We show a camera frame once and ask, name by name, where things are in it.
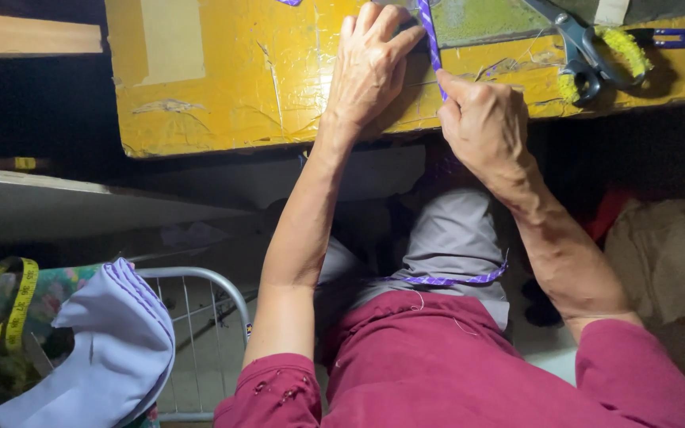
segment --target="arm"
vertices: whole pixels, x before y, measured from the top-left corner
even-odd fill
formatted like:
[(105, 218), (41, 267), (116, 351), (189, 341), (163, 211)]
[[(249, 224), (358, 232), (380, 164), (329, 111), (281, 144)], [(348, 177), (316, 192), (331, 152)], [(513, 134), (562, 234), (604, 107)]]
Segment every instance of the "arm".
[(395, 37), (410, 17), (402, 7), (366, 3), (346, 17), (327, 109), (317, 140), (292, 190), (263, 262), (258, 309), (243, 367), (278, 353), (313, 357), (314, 287), (329, 241), (329, 227), (348, 155), (363, 127), (400, 93), (406, 54), (422, 27)]
[(471, 84), (439, 71), (450, 97), (438, 112), (459, 160), (512, 212), (536, 279), (572, 335), (613, 318), (641, 326), (604, 255), (543, 183), (528, 152), (528, 108), (502, 84)]

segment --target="yellow table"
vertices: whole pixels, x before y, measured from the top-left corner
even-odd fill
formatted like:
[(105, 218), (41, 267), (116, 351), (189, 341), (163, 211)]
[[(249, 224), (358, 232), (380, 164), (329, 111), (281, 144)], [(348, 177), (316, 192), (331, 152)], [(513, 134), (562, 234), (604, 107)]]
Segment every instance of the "yellow table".
[[(313, 141), (339, 25), (362, 0), (106, 0), (118, 120), (128, 156), (254, 150)], [(685, 28), (685, 18), (648, 27)], [(604, 91), (589, 110), (557, 89), (560, 36), (452, 48), (443, 67), (517, 84), (532, 117), (567, 117), (685, 101), (685, 50), (651, 50), (647, 88)], [(426, 53), (409, 57), (403, 93), (375, 124), (385, 133), (440, 126), (438, 85)]]

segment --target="maroon sleeve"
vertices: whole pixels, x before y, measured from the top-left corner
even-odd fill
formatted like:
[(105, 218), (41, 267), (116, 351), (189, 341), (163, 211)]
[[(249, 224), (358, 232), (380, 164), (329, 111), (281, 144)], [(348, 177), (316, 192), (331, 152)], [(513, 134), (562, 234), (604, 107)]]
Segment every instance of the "maroon sleeve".
[(218, 428), (319, 426), (321, 395), (314, 363), (281, 353), (259, 358), (242, 369), (237, 390), (215, 408)]
[(685, 426), (685, 376), (659, 341), (618, 320), (592, 322), (576, 357), (578, 389), (606, 409), (646, 426)]

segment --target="hand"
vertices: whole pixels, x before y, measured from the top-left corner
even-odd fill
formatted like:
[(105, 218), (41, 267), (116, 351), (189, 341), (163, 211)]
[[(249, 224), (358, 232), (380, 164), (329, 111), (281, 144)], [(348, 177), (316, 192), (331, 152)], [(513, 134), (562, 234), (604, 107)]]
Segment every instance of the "hand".
[(535, 160), (528, 139), (528, 105), (506, 84), (469, 83), (438, 70), (448, 100), (438, 111), (453, 153), (493, 193), (524, 178)]
[(411, 27), (392, 37), (410, 18), (402, 6), (369, 2), (358, 19), (343, 20), (326, 116), (360, 131), (395, 99), (404, 85), (406, 54), (425, 34)]

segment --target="green mat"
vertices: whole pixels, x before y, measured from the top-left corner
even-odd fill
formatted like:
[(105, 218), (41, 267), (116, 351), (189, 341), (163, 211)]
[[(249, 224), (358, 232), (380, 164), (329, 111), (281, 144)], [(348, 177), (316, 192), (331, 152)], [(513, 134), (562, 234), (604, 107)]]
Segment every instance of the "green mat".
[[(389, 3), (415, 8), (415, 0)], [(431, 0), (441, 47), (469, 46), (536, 36), (549, 27), (546, 18), (524, 0)], [(553, 0), (582, 22), (592, 23), (598, 0)], [(633, 0), (626, 24), (685, 16), (685, 0)]]

